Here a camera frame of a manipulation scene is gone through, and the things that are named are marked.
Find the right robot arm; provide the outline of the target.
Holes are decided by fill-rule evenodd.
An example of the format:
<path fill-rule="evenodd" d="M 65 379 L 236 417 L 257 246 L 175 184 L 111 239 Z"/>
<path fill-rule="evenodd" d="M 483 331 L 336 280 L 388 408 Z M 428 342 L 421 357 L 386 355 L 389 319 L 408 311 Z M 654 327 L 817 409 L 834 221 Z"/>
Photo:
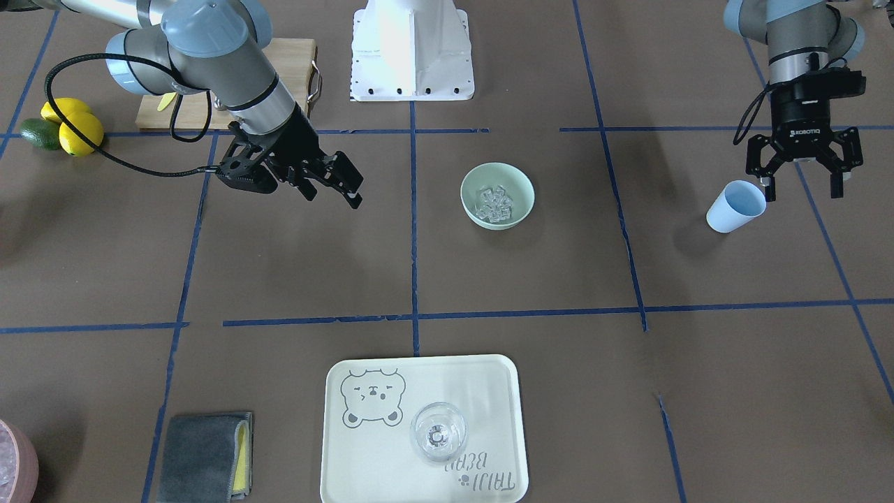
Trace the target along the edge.
<path fill-rule="evenodd" d="M 205 166 L 234 190 L 271 194 L 280 184 L 307 200 L 317 187 L 338 191 L 349 207 L 362 203 L 363 177 L 343 152 L 327 155 L 305 112 L 264 48 L 272 22 L 258 1 L 3 1 L 6 12 L 69 10 L 124 27 L 102 53 L 57 64 L 53 80 L 81 61 L 103 60 L 122 89 L 137 95 L 204 93 L 205 108 L 221 106 L 233 140 L 219 163 Z"/>

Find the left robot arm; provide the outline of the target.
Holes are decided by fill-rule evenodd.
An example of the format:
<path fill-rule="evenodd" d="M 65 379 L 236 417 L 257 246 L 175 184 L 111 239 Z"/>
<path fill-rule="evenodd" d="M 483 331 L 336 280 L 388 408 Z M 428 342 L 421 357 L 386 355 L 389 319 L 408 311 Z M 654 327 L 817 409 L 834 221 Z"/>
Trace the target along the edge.
<path fill-rule="evenodd" d="M 865 93 L 866 77 L 849 62 L 865 32 L 827 1 L 728 1 L 724 24 L 768 49 L 769 79 L 747 106 L 733 141 L 747 141 L 746 172 L 776 199 L 775 174 L 783 163 L 814 160 L 830 174 L 830 196 L 863 163 L 858 128 L 834 131 L 834 99 Z"/>

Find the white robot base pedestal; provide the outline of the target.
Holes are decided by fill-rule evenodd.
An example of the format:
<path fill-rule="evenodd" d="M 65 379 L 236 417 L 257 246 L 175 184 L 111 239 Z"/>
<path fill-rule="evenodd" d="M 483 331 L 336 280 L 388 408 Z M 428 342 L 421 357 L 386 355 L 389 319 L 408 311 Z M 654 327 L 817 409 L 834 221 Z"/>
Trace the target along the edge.
<path fill-rule="evenodd" d="M 469 17 L 453 1 L 368 1 L 353 14 L 352 28 L 352 101 L 475 95 Z"/>

